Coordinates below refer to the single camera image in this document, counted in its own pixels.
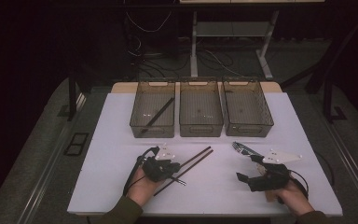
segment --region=hand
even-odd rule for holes
[[[298,186],[290,180],[283,189],[273,190],[297,217],[315,211]]]
[[[142,167],[139,167],[131,181],[131,187],[127,193],[127,197],[138,203],[141,207],[144,206],[153,196],[156,189],[164,181],[154,182],[145,176]]]

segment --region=gray carpet floor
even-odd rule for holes
[[[225,64],[230,70],[247,76],[262,77],[261,69],[255,57],[258,42],[227,43],[225,49],[216,49],[216,45],[208,42],[199,44],[199,76],[221,77],[231,72],[222,68]],[[329,46],[328,41],[301,41],[301,42],[272,42],[267,53],[267,61],[274,76],[273,81],[282,82],[316,63]],[[213,52],[215,57],[205,51]],[[188,51],[178,58],[157,58],[153,53],[146,62],[154,64],[165,76],[189,76]],[[160,76],[157,69],[142,66],[140,76]],[[307,79],[304,78],[287,88],[290,100],[304,127],[314,151],[318,155],[320,164],[326,176],[333,182],[337,198],[343,208],[343,217],[332,217],[334,223],[358,223],[358,188],[356,188],[342,159],[339,157],[335,139],[329,132],[331,126],[337,130],[342,141],[351,152],[358,164],[358,113],[348,102],[345,94],[338,88],[333,93],[333,105],[339,106],[346,120],[337,120],[333,125],[327,124],[322,116],[322,93],[308,95],[303,91]],[[88,145],[98,122],[106,94],[110,87],[94,88],[86,94],[85,103],[81,106],[76,117],[67,121],[62,116],[68,105],[67,80],[53,93],[45,111],[34,127],[34,131],[26,142],[13,169],[0,189],[0,223],[87,223],[85,217],[78,217],[66,212],[71,199],[72,189],[75,187],[83,160],[87,154]],[[74,133],[89,133],[85,149],[78,157],[62,155]],[[46,176],[43,182],[40,176]],[[39,194],[34,203],[34,209],[22,216],[30,199],[35,198],[34,191]],[[244,219],[226,219],[218,222],[245,223]],[[294,223],[293,217],[274,217],[270,223]],[[158,220],[144,220],[143,223],[158,222]],[[186,219],[180,223],[211,223],[206,219]]]

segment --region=translucent gray storage bin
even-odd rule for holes
[[[176,78],[139,81],[130,121],[134,137],[174,137],[175,81]]]
[[[222,105],[227,136],[266,137],[274,125],[256,77],[223,77]]]
[[[182,137],[219,137],[223,114],[215,77],[180,79],[180,135]]]

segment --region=desk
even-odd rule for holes
[[[317,161],[307,136],[286,93],[276,83],[263,82],[266,100],[275,125],[266,138],[221,137],[182,138],[179,134],[179,92],[175,105],[175,137],[135,139],[130,118],[136,83],[117,83],[108,94],[89,151],[83,163],[68,212],[101,215],[121,196],[123,186],[136,158],[148,148],[167,144],[183,163],[207,146],[214,152],[181,177],[187,185],[172,184],[144,207],[144,216],[187,217],[274,217],[289,211],[278,203],[268,203],[264,192],[251,192],[238,181],[236,172],[259,176],[255,163],[236,152],[231,143],[238,141],[261,154],[271,148],[303,156],[302,161],[287,163],[302,174],[310,185],[310,202],[328,216],[341,216],[342,209]]]

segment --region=dark background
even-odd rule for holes
[[[266,10],[253,11],[246,17],[257,20]],[[153,27],[154,20],[161,18],[152,15],[156,13],[142,11],[132,16]],[[235,15],[229,19],[244,17]],[[121,79],[132,80],[135,74],[127,53],[129,34],[137,34],[146,43],[173,55],[177,52],[177,36],[191,34],[191,12],[174,12],[167,21],[169,25],[158,35],[136,31],[124,18],[125,14],[118,11],[58,9],[47,0],[0,0],[0,186],[48,98],[69,71],[76,73],[82,91]],[[326,1],[324,7],[290,7],[280,11],[274,38],[332,39],[324,56],[327,63],[317,71],[316,77],[323,81],[328,62],[356,24],[355,0]],[[334,80],[358,108],[358,31],[327,78]]]

